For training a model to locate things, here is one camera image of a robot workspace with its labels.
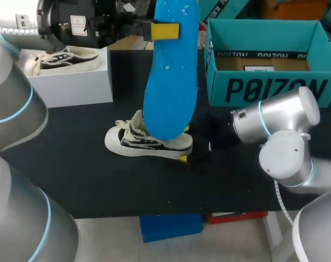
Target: teal cardboard box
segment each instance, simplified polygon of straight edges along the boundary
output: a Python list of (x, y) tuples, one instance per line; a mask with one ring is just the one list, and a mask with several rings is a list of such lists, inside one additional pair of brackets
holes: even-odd
[(318, 21), (210, 20), (204, 62), (211, 106), (246, 106), (299, 86), (320, 107), (331, 102), (331, 43)]
[(200, 20), (206, 25), (210, 19), (234, 19), (249, 0), (200, 0)]

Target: tiled floor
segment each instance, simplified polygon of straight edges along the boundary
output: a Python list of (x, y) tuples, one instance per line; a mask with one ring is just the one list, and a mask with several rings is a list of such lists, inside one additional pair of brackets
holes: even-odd
[(80, 262), (270, 262), (261, 220), (205, 225), (202, 233), (144, 244), (138, 217), (76, 220)]

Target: black table surface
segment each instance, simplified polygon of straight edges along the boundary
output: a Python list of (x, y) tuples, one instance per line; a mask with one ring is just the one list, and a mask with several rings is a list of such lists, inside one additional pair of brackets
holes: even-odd
[[(210, 161), (197, 165), (106, 149), (104, 137), (115, 120), (129, 120), (142, 109), (152, 56), (112, 51), (113, 103), (49, 109), (42, 133), (0, 155), (75, 218), (280, 210), (273, 180), (258, 163), (259, 145), (214, 151)], [(208, 110), (200, 52), (194, 119)], [(331, 159), (331, 109), (321, 110), (311, 136), (311, 154)], [(281, 195), (289, 210), (315, 199), (284, 188)]]

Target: red object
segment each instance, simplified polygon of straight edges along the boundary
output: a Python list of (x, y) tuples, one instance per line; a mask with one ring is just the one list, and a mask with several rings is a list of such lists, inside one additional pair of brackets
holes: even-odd
[(242, 215), (236, 216), (221, 216), (221, 217), (212, 217), (208, 215), (208, 223), (209, 224), (220, 224), (220, 223), (228, 223), (228, 222), (235, 222), (235, 221), (243, 221), (243, 220), (250, 220), (256, 219), (261, 217), (267, 217), (268, 212), (250, 212), (245, 213)]
[(207, 29), (201, 24), (199, 23), (199, 31), (206, 31)]

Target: label sticker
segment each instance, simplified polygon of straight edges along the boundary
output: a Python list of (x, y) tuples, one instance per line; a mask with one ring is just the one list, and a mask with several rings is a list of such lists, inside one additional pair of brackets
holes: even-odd
[(135, 7), (133, 7), (130, 3), (127, 3), (125, 6), (123, 6), (123, 8), (127, 12), (134, 12), (134, 11), (136, 11)]
[(256, 72), (274, 71), (274, 67), (244, 66), (244, 71), (256, 71)]
[(86, 30), (84, 31), (86, 25), (85, 16), (71, 15), (71, 25), (73, 35), (88, 36), (88, 32)]

